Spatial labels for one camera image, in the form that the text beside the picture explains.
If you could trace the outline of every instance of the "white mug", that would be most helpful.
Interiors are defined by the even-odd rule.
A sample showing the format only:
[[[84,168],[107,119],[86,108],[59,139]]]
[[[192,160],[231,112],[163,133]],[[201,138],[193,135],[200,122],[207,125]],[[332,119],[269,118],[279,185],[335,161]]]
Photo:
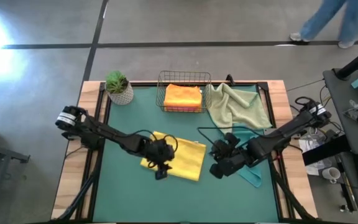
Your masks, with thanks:
[[[323,170],[323,177],[330,181],[332,184],[336,184],[336,180],[341,177],[341,172],[335,167],[330,167]]]

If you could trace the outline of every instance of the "potted plant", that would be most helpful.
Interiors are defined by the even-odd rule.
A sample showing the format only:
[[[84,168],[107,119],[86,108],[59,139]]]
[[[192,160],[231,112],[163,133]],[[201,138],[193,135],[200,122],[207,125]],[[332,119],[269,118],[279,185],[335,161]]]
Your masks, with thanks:
[[[105,89],[111,101],[117,105],[127,105],[134,98],[131,84],[120,71],[113,71],[106,77]]]

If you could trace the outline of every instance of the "person's leg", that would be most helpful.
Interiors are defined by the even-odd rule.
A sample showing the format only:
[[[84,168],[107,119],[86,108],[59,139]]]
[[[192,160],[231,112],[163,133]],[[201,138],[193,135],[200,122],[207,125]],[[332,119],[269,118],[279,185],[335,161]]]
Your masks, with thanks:
[[[296,40],[296,34],[299,34],[300,40],[311,41],[324,28],[325,25],[335,16],[346,0],[323,0],[317,12],[305,23],[300,34],[291,34],[290,38]]]
[[[342,28],[339,33],[340,48],[353,46],[358,40],[358,0],[347,0],[345,15],[342,20]]]

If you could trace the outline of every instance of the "metal wire basket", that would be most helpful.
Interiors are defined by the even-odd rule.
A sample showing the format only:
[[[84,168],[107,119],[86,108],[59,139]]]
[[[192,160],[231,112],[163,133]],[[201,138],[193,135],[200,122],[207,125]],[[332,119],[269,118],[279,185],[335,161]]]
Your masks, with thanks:
[[[165,106],[165,91],[169,84],[178,86],[198,86],[201,90],[201,107],[199,106]],[[158,76],[157,98],[155,103],[162,111],[204,113],[211,106],[211,90],[206,85],[211,84],[208,72],[176,72],[161,71]]]

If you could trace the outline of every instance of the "green plant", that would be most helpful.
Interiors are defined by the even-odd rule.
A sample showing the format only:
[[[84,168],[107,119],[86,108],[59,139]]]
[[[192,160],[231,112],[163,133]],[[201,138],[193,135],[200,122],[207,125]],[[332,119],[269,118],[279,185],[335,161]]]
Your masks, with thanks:
[[[122,93],[128,86],[128,80],[120,71],[113,71],[106,77],[106,90],[109,93]]]

